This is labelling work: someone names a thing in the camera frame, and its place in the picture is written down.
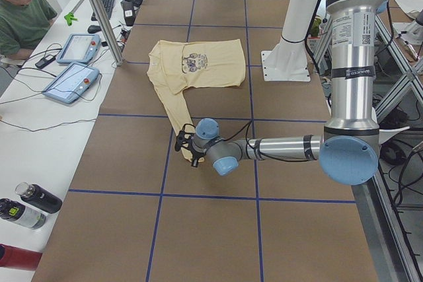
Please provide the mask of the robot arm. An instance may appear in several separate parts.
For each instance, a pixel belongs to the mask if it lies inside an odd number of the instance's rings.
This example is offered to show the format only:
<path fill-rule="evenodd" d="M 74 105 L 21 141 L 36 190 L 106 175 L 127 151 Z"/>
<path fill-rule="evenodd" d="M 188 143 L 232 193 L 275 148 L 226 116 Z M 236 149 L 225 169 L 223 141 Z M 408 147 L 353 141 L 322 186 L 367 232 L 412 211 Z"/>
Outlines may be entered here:
<path fill-rule="evenodd" d="M 186 149 L 196 166 L 207 157 L 222 176 L 243 159 L 284 162 L 316 160 L 333 180 L 368 181 L 377 171 L 379 126 L 372 116 L 375 18 L 387 0 L 327 0 L 332 20 L 332 104 L 323 136 L 244 138 L 228 141 L 206 118 L 192 133 L 180 131 L 176 149 Z"/>

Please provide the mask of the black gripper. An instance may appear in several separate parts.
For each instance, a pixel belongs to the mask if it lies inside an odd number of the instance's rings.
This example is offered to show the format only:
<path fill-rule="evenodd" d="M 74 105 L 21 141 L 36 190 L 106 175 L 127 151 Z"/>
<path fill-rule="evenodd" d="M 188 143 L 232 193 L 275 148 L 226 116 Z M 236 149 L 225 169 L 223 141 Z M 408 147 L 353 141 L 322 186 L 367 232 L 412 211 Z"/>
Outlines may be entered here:
<path fill-rule="evenodd" d="M 191 167 L 198 167 L 200 162 L 204 162 L 204 157 L 206 154 L 203 150 L 196 148 L 193 135 L 185 135 L 183 145 L 184 148 L 191 154 L 191 157 L 189 158 Z"/>

